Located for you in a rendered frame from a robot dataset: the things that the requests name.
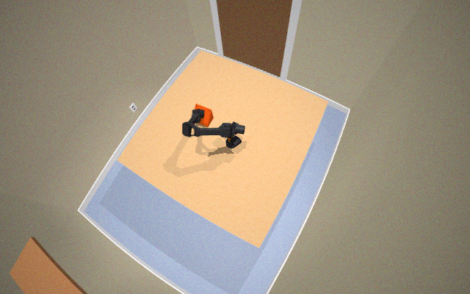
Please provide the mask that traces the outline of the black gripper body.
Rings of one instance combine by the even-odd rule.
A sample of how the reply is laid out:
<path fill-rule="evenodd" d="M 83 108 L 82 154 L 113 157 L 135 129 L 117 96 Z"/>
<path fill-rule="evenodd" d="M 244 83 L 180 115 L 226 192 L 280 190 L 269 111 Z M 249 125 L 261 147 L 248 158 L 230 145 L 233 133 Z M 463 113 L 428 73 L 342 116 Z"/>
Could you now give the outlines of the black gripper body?
<path fill-rule="evenodd" d="M 242 142 L 241 139 L 239 137 L 237 137 L 236 135 L 233 136 L 233 137 L 229 137 L 229 138 L 231 138 L 231 140 L 232 140 L 231 143 L 233 144 L 234 147 L 238 146 Z"/>

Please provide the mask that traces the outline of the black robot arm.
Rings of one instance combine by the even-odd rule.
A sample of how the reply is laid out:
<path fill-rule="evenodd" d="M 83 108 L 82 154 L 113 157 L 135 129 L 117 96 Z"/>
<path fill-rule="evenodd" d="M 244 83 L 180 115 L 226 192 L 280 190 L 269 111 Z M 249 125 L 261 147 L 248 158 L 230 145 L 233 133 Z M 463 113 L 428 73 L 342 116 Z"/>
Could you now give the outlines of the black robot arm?
<path fill-rule="evenodd" d="M 195 123 L 200 123 L 200 119 L 204 118 L 205 110 L 195 109 L 192 110 L 192 117 L 182 124 L 182 134 L 187 137 L 191 136 L 205 136 L 205 135 L 219 135 L 221 137 L 233 137 L 237 134 L 245 133 L 245 126 L 239 125 L 235 121 L 233 123 L 222 123 L 222 126 L 217 128 L 200 128 Z M 191 135 L 192 128 L 195 134 Z"/>

